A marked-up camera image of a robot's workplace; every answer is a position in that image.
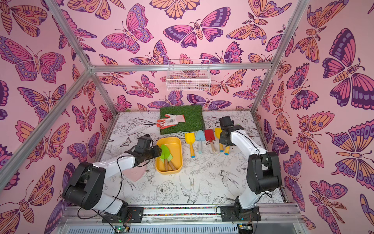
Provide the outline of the red shovel wooden handle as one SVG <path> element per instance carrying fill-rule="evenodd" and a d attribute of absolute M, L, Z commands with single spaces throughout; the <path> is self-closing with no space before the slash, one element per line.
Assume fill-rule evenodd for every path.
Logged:
<path fill-rule="evenodd" d="M 212 152 L 216 153 L 217 150 L 214 146 L 214 141 L 215 141 L 215 136 L 214 136 L 214 131 L 212 129 L 206 129 L 205 130 L 205 139 L 206 141 L 210 144 Z"/>

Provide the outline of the yellow plastic storage box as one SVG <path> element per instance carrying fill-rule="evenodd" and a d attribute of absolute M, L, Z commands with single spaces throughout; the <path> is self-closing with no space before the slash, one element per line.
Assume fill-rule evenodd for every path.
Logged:
<path fill-rule="evenodd" d="M 183 167 L 181 140 L 177 137 L 165 137 L 157 145 L 162 153 L 155 161 L 156 170 L 162 175 L 179 173 Z"/>

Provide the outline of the light blue trowel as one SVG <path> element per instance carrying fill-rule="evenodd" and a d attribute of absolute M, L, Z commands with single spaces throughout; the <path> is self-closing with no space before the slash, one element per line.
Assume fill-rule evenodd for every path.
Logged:
<path fill-rule="evenodd" d="M 198 153 L 202 154 L 203 152 L 203 143 L 206 140 L 205 133 L 203 130 L 198 130 L 195 140 L 198 141 Z"/>

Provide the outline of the pale green trowel wooden handle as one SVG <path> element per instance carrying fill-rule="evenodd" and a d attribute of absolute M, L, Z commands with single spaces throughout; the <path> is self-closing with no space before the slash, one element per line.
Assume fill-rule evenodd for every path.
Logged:
<path fill-rule="evenodd" d="M 177 168 L 174 166 L 174 164 L 172 163 L 172 161 L 168 161 L 168 166 L 170 167 L 171 171 L 176 171 L 177 170 Z"/>

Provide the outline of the yellow shovel blue-tipped handle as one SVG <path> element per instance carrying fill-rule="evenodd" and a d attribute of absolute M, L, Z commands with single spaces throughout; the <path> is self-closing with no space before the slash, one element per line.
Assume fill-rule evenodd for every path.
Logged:
<path fill-rule="evenodd" d="M 195 134 L 193 132 L 185 133 L 185 140 L 186 143 L 190 146 L 191 158 L 195 158 L 195 152 L 193 148 L 193 144 L 195 142 Z"/>

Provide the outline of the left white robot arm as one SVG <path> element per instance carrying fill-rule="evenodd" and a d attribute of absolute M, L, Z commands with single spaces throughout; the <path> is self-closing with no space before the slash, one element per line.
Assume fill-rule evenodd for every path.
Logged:
<path fill-rule="evenodd" d="M 116 159 L 78 165 L 62 192 L 62 198 L 85 210 L 98 210 L 112 215 L 118 214 L 126 203 L 117 196 L 107 195 L 104 184 L 111 176 L 123 175 L 147 160 L 160 157 L 162 149 L 153 146 L 149 149 L 133 147 Z"/>

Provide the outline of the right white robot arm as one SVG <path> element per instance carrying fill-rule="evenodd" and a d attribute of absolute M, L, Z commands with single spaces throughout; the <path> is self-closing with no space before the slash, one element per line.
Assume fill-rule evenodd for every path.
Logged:
<path fill-rule="evenodd" d="M 246 179 L 247 188 L 233 205 L 233 215 L 237 220 L 260 220 L 258 203 L 264 196 L 282 186 L 281 167 L 276 152 L 269 152 L 255 143 L 240 125 L 222 127 L 220 143 L 236 146 L 248 157 Z"/>

